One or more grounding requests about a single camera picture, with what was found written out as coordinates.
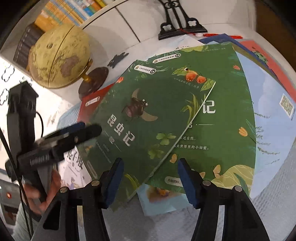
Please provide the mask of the person left hand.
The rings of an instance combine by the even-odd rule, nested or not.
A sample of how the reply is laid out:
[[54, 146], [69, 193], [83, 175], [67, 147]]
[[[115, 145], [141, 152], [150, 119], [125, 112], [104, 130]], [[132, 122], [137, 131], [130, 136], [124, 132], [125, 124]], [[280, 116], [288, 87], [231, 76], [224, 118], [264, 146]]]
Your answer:
[[41, 202], [40, 204], [37, 204], [37, 201], [39, 201], [40, 198], [40, 192], [38, 189], [29, 184], [23, 184], [23, 188], [28, 199], [30, 210], [37, 215], [42, 215], [61, 188], [61, 176], [57, 170], [52, 171], [52, 181], [47, 193], [46, 201]]

